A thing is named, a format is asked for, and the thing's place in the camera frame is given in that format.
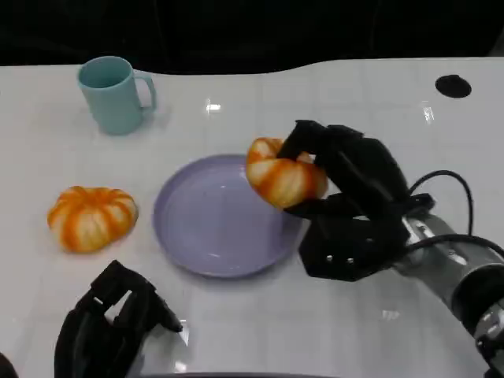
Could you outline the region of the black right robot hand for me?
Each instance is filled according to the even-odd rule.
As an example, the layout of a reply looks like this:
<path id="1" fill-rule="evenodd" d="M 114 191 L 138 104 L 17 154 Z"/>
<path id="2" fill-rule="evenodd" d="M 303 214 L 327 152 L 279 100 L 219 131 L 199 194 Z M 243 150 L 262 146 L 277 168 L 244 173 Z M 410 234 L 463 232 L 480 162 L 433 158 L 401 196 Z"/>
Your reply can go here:
<path id="1" fill-rule="evenodd" d="M 340 192 L 287 208 L 291 215 L 308 220 L 364 216 L 373 221 L 434 207 L 431 195 L 410 194 L 402 170 L 381 141 L 353 128 L 297 120 L 276 156 L 294 161 L 302 152 L 315 156 L 315 165 L 325 171 Z"/>

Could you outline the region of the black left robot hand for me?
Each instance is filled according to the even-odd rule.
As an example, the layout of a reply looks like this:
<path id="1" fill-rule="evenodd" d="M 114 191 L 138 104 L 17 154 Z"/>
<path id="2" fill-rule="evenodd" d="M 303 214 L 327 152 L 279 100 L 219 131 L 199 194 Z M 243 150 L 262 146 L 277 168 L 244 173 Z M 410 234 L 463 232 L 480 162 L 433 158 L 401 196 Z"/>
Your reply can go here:
<path id="1" fill-rule="evenodd" d="M 67 314 L 54 351 L 54 375 L 125 377 L 158 325 L 183 331 L 156 287 L 114 260 Z"/>

